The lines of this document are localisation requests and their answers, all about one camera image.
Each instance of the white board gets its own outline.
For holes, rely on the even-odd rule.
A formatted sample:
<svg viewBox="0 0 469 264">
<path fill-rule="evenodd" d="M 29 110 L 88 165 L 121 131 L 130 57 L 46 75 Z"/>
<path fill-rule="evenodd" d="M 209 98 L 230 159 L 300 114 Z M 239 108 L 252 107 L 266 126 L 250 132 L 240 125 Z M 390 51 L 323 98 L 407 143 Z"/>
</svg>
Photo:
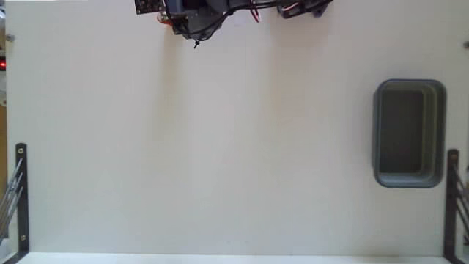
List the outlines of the white board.
<svg viewBox="0 0 469 264">
<path fill-rule="evenodd" d="M 20 264 L 449 264 L 441 257 L 315 257 L 154 254 L 29 253 Z"/>
<path fill-rule="evenodd" d="M 238 13 L 196 50 L 133 1 L 7 10 L 33 252 L 442 254 L 444 182 L 374 180 L 372 96 L 389 78 L 443 82 L 446 147 L 466 161 L 469 1 Z"/>
</svg>

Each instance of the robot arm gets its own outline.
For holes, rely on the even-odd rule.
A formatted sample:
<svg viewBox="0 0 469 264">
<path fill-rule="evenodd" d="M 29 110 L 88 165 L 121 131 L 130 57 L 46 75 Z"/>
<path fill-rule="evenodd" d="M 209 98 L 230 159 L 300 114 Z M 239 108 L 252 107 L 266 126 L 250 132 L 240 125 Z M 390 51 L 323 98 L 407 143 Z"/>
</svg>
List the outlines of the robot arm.
<svg viewBox="0 0 469 264">
<path fill-rule="evenodd" d="M 320 17 L 333 0 L 135 0 L 137 14 L 158 12 L 161 23 L 172 26 L 175 34 L 188 40 L 210 39 L 234 12 L 276 7 L 283 18 L 312 12 Z"/>
</svg>

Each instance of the metal rod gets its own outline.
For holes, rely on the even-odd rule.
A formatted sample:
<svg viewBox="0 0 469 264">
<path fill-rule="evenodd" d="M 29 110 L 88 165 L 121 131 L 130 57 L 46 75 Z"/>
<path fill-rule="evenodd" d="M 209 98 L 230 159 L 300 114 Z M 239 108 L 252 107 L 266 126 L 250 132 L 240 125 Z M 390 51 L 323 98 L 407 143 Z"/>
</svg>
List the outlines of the metal rod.
<svg viewBox="0 0 469 264">
<path fill-rule="evenodd" d="M 0 238 L 3 238 L 8 231 L 8 226 L 10 225 L 10 222 L 12 221 L 12 217 L 15 214 L 16 211 L 16 205 L 18 205 L 18 201 L 20 200 L 21 194 L 23 193 L 23 187 L 20 188 L 20 191 L 18 194 L 16 194 L 16 197 L 14 199 L 14 202 L 12 204 L 12 207 L 10 208 L 10 211 L 8 213 L 7 221 L 4 222 L 2 229 L 0 230 Z"/>
<path fill-rule="evenodd" d="M 469 210 L 468 210 L 468 207 L 467 207 L 464 199 L 462 198 L 462 195 L 460 193 L 458 193 L 458 196 L 459 196 L 459 200 L 461 202 L 462 209 L 464 210 L 464 213 L 465 213 L 466 217 L 469 217 Z"/>
<path fill-rule="evenodd" d="M 458 212 L 459 216 L 461 217 L 462 223 L 464 224 L 464 228 L 466 229 L 466 232 L 469 232 L 468 222 L 466 221 L 466 218 L 462 215 L 462 211 L 461 211 L 461 208 L 459 207 L 459 205 L 456 204 L 456 206 L 457 206 L 457 212 Z"/>
<path fill-rule="evenodd" d="M 15 179 L 10 187 L 10 190 L 5 194 L 6 197 L 6 202 L 4 204 L 4 207 L 1 208 L 0 210 L 0 230 L 4 228 L 5 225 L 10 224 L 8 221 L 8 216 L 9 212 L 11 211 L 11 206 L 15 203 L 15 200 L 18 196 L 16 193 L 16 190 L 18 189 L 18 186 L 20 185 L 21 178 L 23 177 L 23 173 L 20 173 L 20 176 L 18 179 Z"/>
<path fill-rule="evenodd" d="M 21 166 L 22 163 L 23 163 L 23 159 L 20 158 L 20 160 L 16 164 L 15 170 L 13 170 L 12 178 L 10 179 L 10 181 L 7 185 L 7 189 L 5 190 L 5 194 L 7 194 L 10 191 L 10 189 L 12 188 L 12 184 L 15 182 L 16 174 L 18 173 L 18 170 L 20 169 L 20 166 Z M 4 195 L 3 198 L 1 199 L 0 210 L 2 209 L 6 199 L 7 199 L 7 195 Z"/>
<path fill-rule="evenodd" d="M 463 190 L 465 189 L 464 184 L 461 181 L 461 177 L 459 176 L 459 169 L 456 165 L 453 165 L 454 169 L 454 176 L 456 178 L 457 183 L 459 184 L 459 187 L 461 187 Z"/>
<path fill-rule="evenodd" d="M 19 172 L 22 174 L 22 178 L 17 179 L 15 185 L 16 189 L 20 188 L 18 192 L 13 192 L 12 195 L 15 198 L 12 206 L 10 206 L 8 221 L 11 221 L 11 215 L 15 214 L 18 217 L 18 253 L 8 259 L 5 264 L 16 264 L 29 253 L 29 210 L 28 210 L 28 158 L 27 158 L 27 146 L 24 143 L 18 143 L 15 146 L 16 150 L 16 163 L 21 163 Z M 5 229 L 2 230 L 4 235 L 8 235 Z"/>
</svg>

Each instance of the white table surface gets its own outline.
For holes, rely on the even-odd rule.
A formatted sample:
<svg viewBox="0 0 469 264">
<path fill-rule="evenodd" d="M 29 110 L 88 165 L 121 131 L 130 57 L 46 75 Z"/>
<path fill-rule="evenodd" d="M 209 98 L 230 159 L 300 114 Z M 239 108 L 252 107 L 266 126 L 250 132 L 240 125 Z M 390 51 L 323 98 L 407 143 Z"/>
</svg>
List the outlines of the white table surface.
<svg viewBox="0 0 469 264">
<path fill-rule="evenodd" d="M 19 264 L 447 264 L 442 257 L 229 256 L 181 254 L 29 253 Z"/>
</svg>

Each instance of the black metal bracket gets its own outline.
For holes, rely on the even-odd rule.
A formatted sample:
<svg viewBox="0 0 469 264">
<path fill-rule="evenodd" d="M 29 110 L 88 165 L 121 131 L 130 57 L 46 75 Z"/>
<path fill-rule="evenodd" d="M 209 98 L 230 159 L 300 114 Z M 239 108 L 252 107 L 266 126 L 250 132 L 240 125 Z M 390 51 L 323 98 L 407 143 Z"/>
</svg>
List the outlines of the black metal bracket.
<svg viewBox="0 0 469 264">
<path fill-rule="evenodd" d="M 282 18 L 288 19 L 310 12 L 315 18 L 322 17 L 332 0 L 308 0 L 303 3 L 293 3 L 287 6 L 278 5 L 277 11 Z"/>
<path fill-rule="evenodd" d="M 462 192 L 458 186 L 464 190 L 462 181 L 459 178 L 457 168 L 459 168 L 459 151 L 449 150 L 446 167 L 446 205 L 445 205 L 445 235 L 443 241 L 443 256 L 452 264 L 465 264 L 456 256 L 456 221 L 457 214 L 461 216 L 461 220 L 468 228 L 463 213 L 467 215 L 467 207 L 465 205 Z M 458 200 L 462 204 L 464 211 L 461 211 Z"/>
<path fill-rule="evenodd" d="M 29 209 L 28 209 L 28 159 L 26 144 L 19 143 L 15 147 L 16 164 L 21 161 L 18 173 L 23 173 L 19 186 L 23 187 L 23 193 L 18 200 L 18 252 L 4 264 L 14 264 L 29 253 Z"/>
</svg>

